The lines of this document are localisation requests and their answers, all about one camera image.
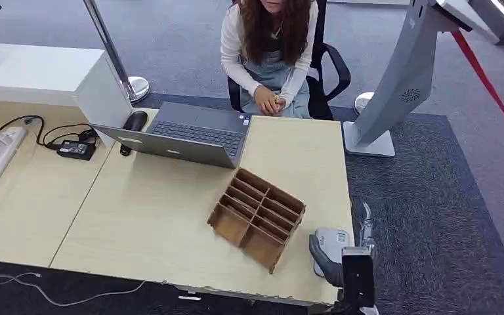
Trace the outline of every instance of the black office chair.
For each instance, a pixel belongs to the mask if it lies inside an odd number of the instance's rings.
[[[328,102],[335,98],[339,93],[343,92],[350,84],[350,72],[339,51],[335,47],[324,43],[324,30],[326,28],[326,7],[327,0],[317,0],[320,8],[318,14],[318,25],[316,25],[316,36],[314,37],[314,48],[312,51],[311,68],[318,71],[319,79],[306,77],[308,86],[310,87],[310,102],[308,103],[308,111],[314,119],[333,120],[333,114],[329,110]],[[326,95],[324,91],[324,73],[322,70],[322,57],[325,53],[329,54],[337,74],[339,75],[339,83],[336,88]],[[242,112],[240,106],[240,86],[228,77],[229,97],[233,109]]]

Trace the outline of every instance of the red rope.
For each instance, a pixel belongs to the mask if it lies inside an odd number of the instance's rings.
[[[455,38],[455,41],[463,51],[463,54],[465,54],[465,57],[467,57],[467,60],[470,62],[471,66],[474,68],[474,71],[480,78],[482,84],[484,85],[486,90],[488,90],[488,93],[492,96],[493,100],[495,101],[495,103],[497,103],[499,109],[503,112],[504,115],[504,103],[499,98],[499,95],[495,90],[494,86],[492,85],[492,82],[490,82],[490,80],[486,76],[484,69],[482,69],[482,66],[478,62],[476,55],[470,48],[469,43],[467,42],[461,31],[452,31],[451,34],[453,35],[453,38]]]

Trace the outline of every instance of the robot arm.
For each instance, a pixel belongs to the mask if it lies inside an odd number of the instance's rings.
[[[344,247],[341,251],[342,263],[332,261],[320,247],[316,235],[311,234],[308,248],[310,254],[331,285],[339,290],[338,301],[333,308],[323,314],[339,315],[379,315],[375,307],[373,279],[373,259],[375,241],[371,235],[372,221],[368,204],[364,204],[366,219],[362,225],[361,247]]]

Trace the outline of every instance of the gray carpet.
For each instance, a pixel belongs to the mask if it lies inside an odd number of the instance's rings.
[[[152,94],[141,106],[162,101],[228,109],[220,98]],[[336,119],[354,120],[347,108]],[[446,117],[411,114],[392,130],[393,159],[346,156],[355,234],[370,204],[378,246],[377,305],[382,314],[504,315],[504,248]],[[40,272],[53,298],[75,301],[129,289],[136,282],[0,263],[0,272]],[[176,299],[168,285],[57,309],[34,290],[0,287],[0,314],[304,314],[305,308],[201,295],[198,304]]]

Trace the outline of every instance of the silver stand pole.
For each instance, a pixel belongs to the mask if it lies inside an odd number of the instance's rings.
[[[92,21],[99,33],[99,37],[101,37],[101,41],[105,46],[105,50],[109,54],[109,58],[113,62],[113,66],[115,70],[117,70],[117,74],[121,79],[121,83],[125,87],[125,91],[128,94],[129,100],[131,104],[135,104],[143,100],[148,93],[150,92],[150,84],[143,77],[129,77],[125,70],[125,67],[121,63],[121,59],[119,58],[119,54],[117,53],[117,49],[115,49],[115,45],[113,45],[113,41],[109,36],[109,32],[105,27],[105,23],[103,22],[103,18],[97,9],[95,0],[83,0],[84,5],[88,9],[88,13],[90,14]]]

